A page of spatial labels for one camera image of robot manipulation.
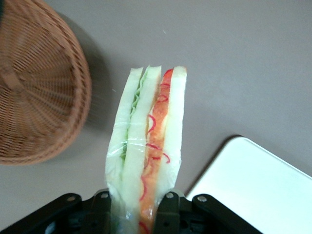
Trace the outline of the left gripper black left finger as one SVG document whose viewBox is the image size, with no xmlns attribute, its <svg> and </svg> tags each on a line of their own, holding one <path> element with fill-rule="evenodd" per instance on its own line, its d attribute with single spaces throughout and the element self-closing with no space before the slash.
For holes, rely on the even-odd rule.
<svg viewBox="0 0 312 234">
<path fill-rule="evenodd" d="M 83 201 L 64 194 L 1 231 L 2 234 L 110 234 L 111 198 L 98 191 Z"/>
</svg>

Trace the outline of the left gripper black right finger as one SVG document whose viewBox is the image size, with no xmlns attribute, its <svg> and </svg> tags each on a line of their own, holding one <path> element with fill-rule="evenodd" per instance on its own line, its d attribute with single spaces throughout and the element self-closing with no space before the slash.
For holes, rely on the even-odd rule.
<svg viewBox="0 0 312 234">
<path fill-rule="evenodd" d="M 191 201 L 173 191 L 156 213 L 157 234 L 259 234 L 261 231 L 208 194 Z"/>
</svg>

